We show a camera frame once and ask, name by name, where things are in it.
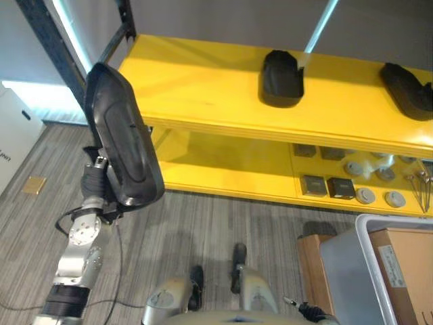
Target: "fluorescent light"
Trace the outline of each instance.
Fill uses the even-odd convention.
[[[311,53],[314,49],[314,46],[316,46],[317,41],[319,40],[320,34],[322,33],[323,29],[325,28],[325,25],[327,21],[329,20],[329,17],[331,17],[332,12],[336,8],[338,3],[338,0],[329,0],[325,9],[323,10],[322,16],[319,19],[319,22],[316,25],[316,28],[314,29],[313,34],[311,35],[310,41],[305,47],[304,52],[305,53]]]
[[[67,86],[22,81],[2,81],[3,86],[12,89],[33,111],[84,114],[74,95]]]
[[[81,46],[78,37],[75,33],[74,27],[72,26],[74,24],[74,20],[70,17],[68,17],[68,13],[66,12],[66,9],[62,3],[62,0],[53,0],[54,8],[59,14],[60,20],[62,21],[62,24],[65,28],[66,34],[68,34],[68,37],[70,39],[70,42],[72,43],[72,46],[74,47],[74,50],[83,65],[84,69],[86,70],[86,73],[88,73],[92,69],[92,63],[90,62],[90,58],[87,55],[87,52]]]

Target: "black cable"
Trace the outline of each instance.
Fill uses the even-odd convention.
[[[119,228],[119,222],[118,222],[118,218],[119,216],[117,216],[116,221],[114,222],[114,224],[116,225],[116,230],[117,230],[117,236],[119,238],[119,252],[120,252],[120,263],[119,263],[119,280],[117,281],[117,288],[116,288],[116,293],[114,294],[114,301],[113,304],[111,305],[110,311],[108,312],[106,321],[104,322],[104,325],[108,324],[108,321],[110,320],[114,308],[116,307],[116,302],[117,302],[117,298],[119,296],[119,291],[120,291],[120,283],[122,281],[122,268],[123,268],[123,248],[122,248],[122,236],[120,235],[120,228]]]
[[[71,213],[73,213],[79,209],[81,209],[81,208],[75,208],[75,209],[72,209],[72,210],[65,212],[58,219],[58,222],[61,221],[65,216],[70,215]],[[114,295],[114,299],[104,299],[104,300],[96,301],[94,303],[90,303],[86,306],[86,309],[87,309],[87,308],[93,307],[95,305],[99,305],[100,303],[112,303],[110,312],[106,318],[106,321],[104,322],[104,325],[106,325],[108,323],[108,321],[110,320],[112,313],[113,313],[113,310],[114,310],[114,306],[116,304],[123,305],[123,306],[129,307],[129,308],[144,308],[144,307],[146,307],[146,305],[133,305],[133,304],[125,303],[124,301],[118,300],[118,294],[120,291],[120,283],[122,281],[123,247],[122,247],[122,236],[120,235],[120,228],[119,228],[118,220],[115,221],[115,225],[116,225],[117,235],[118,235],[118,239],[119,239],[119,251],[120,251],[119,268],[120,268],[120,271],[119,271],[119,280],[117,282],[116,293]],[[0,302],[0,307],[4,308],[6,310],[10,310],[10,311],[28,311],[28,310],[33,310],[33,309],[41,309],[43,306],[30,306],[30,307],[16,308],[16,307],[7,306],[6,304],[3,304],[2,302]]]
[[[128,308],[144,308],[146,307],[146,305],[133,305],[131,303],[125,303],[124,301],[121,300],[114,300],[114,299],[104,299],[104,300],[99,300],[99,301],[95,301],[94,303],[90,303],[86,306],[86,309],[91,308],[93,306],[99,305],[100,303],[113,303],[116,302],[116,304],[128,307]],[[4,305],[3,303],[0,302],[0,307],[9,310],[9,311],[28,311],[28,310],[33,310],[33,309],[42,309],[43,306],[30,306],[30,307],[24,307],[24,308],[15,308],[15,307],[10,307],[7,305]]]
[[[81,209],[81,207],[76,207],[76,208],[73,208],[72,210],[69,210],[69,211],[66,211],[64,214],[62,214],[60,217],[59,217],[59,219],[57,219],[57,221],[55,222],[55,228],[59,231],[59,232],[61,232],[61,233],[63,233],[63,235],[65,235],[67,238],[69,237],[69,234],[61,227],[61,225],[60,225],[60,221],[63,219],[63,218],[65,218],[66,216],[68,216],[68,215],[71,215],[71,214],[73,214],[75,211],[77,211],[77,210],[79,210],[79,209]]]

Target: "cardboard box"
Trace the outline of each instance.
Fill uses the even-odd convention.
[[[433,324],[433,232],[389,228],[370,239],[398,324]]]

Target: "gray wall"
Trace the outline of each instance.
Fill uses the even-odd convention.
[[[120,25],[114,0],[64,1],[96,62]],[[138,33],[297,50],[304,49],[326,3],[131,0]],[[341,0],[315,51],[432,70],[432,37],[433,0]],[[0,46],[0,79],[62,83],[14,0],[0,1]],[[110,63],[118,66],[126,52],[124,42]]]
[[[0,80],[63,84],[14,0],[0,0]]]

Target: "label on box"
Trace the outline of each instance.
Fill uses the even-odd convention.
[[[400,264],[398,264],[397,258],[392,249],[391,245],[379,246],[380,257],[384,262],[386,274],[390,281],[391,287],[393,288],[406,288],[406,282],[401,273]]]

